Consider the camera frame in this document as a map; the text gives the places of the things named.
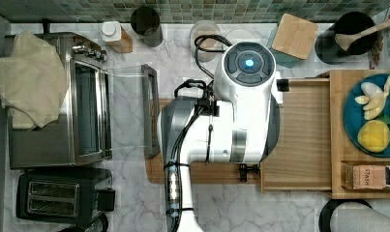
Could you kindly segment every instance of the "wooden tray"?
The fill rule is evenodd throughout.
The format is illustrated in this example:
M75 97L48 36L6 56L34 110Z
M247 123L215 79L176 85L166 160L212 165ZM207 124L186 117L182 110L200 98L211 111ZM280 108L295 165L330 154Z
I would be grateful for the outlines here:
M289 89L279 142L262 163L261 191L331 190L329 79L291 79Z
M332 159L332 192L334 199L353 198L390 198L390 191L349 190L342 187L344 172L343 161L356 163L385 163L390 158L375 158L358 149L349 139L343 123L345 99L354 85L361 79L377 73L390 71L330 71L323 76L330 78L330 116L331 116L331 159Z

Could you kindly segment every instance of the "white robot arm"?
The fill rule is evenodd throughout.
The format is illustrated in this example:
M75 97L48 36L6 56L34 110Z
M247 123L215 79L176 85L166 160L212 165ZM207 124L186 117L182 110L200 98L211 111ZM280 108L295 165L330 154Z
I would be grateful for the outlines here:
M222 56L201 99L178 97L158 118L165 162L169 232L202 231L195 220L190 164L259 163L276 146L280 112L271 94L276 63L258 43L238 43Z

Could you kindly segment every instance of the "blue plate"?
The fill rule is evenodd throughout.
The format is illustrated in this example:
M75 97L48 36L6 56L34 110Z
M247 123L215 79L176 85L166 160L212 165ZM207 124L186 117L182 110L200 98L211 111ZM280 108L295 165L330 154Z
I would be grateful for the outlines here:
M384 84L387 80L388 75L390 74L385 73L371 75L358 82L357 85L355 85L351 92L348 94L347 99L345 100L345 111L343 115L345 131L347 132L348 137L351 139L351 141L363 152L377 158L390 158L390 144L388 144L387 149L380 153L370 152L360 145L357 140L357 134L363 127L363 125L366 124L368 121L364 119L364 105L357 103L355 101L355 98L364 95L363 91L361 90L361 84L363 82L372 82L376 84L379 88L381 88L381 90L384 90ZM385 104L384 110L383 112L381 112L381 115L390 116L390 95L387 98L387 103Z

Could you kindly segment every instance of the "wooden spoon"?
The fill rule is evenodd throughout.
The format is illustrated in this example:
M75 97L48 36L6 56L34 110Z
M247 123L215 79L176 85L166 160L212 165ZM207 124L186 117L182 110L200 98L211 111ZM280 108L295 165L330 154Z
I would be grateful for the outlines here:
M336 34L336 42L344 51L347 51L348 48L351 46L351 44L357 41L358 39L368 36L382 29L385 29L387 27L390 27L390 19L354 35Z

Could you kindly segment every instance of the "blue light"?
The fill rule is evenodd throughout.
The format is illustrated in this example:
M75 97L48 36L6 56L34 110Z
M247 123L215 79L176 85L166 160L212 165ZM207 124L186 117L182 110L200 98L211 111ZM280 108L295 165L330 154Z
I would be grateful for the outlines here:
M249 60L246 61L246 66L247 66L247 67L251 67L251 66L253 66L254 64L255 64L255 62L254 62L252 59L249 59Z

